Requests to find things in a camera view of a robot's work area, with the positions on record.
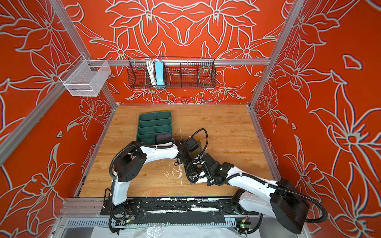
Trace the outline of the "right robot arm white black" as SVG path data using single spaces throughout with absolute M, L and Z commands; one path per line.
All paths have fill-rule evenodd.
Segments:
M 275 218 L 288 231 L 300 234 L 305 223 L 322 223 L 328 213 L 316 199 L 304 195 L 286 180 L 267 180 L 246 173 L 233 164 L 220 164 L 209 154 L 180 156 L 190 183 L 231 185 L 241 191 L 237 203 L 247 212 Z

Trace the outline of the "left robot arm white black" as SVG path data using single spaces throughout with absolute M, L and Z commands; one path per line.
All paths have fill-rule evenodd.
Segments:
M 198 154 L 199 143 L 194 138 L 199 132 L 205 132 L 206 143 Z M 139 174 L 143 166 L 158 160 L 173 159 L 174 164 L 191 165 L 196 156 L 204 154 L 209 138 L 206 129 L 197 130 L 186 140 L 172 141 L 165 144 L 149 145 L 147 143 L 131 142 L 112 159 L 109 174 L 112 177 L 110 203 L 119 206 L 127 201 L 131 181 Z

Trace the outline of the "green divided plastic tray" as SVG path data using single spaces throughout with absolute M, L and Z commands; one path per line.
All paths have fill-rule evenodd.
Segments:
M 140 143 L 156 145 L 155 137 L 159 134 L 172 133 L 172 113 L 160 111 L 140 114 L 136 139 Z

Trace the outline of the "light blue box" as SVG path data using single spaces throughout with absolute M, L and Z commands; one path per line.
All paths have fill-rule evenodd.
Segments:
M 156 85 L 158 87 L 164 87 L 164 65 L 161 61 L 155 62 L 155 72 L 156 72 Z

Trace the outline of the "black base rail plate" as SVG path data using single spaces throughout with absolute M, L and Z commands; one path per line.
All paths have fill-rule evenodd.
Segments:
M 100 214 L 110 216 L 114 226 L 235 226 L 237 220 L 255 217 L 258 212 L 244 211 L 231 197 L 130 197 L 121 205 L 111 205 L 105 198 Z

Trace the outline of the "clear mesh wall basket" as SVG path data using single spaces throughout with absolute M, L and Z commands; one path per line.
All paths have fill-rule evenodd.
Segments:
M 92 61 L 80 55 L 63 71 L 59 80 L 73 97 L 96 97 L 110 74 L 106 60 Z

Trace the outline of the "green striped sock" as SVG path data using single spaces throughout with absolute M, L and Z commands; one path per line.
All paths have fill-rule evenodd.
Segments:
M 208 147 L 208 141 L 205 143 L 204 147 L 202 148 L 202 151 L 200 152 L 200 155 L 204 154 L 205 150 Z

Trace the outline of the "purple sock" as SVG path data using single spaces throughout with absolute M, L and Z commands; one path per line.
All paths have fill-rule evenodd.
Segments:
M 159 134 L 155 137 L 156 144 L 166 144 L 172 141 L 172 133 Z

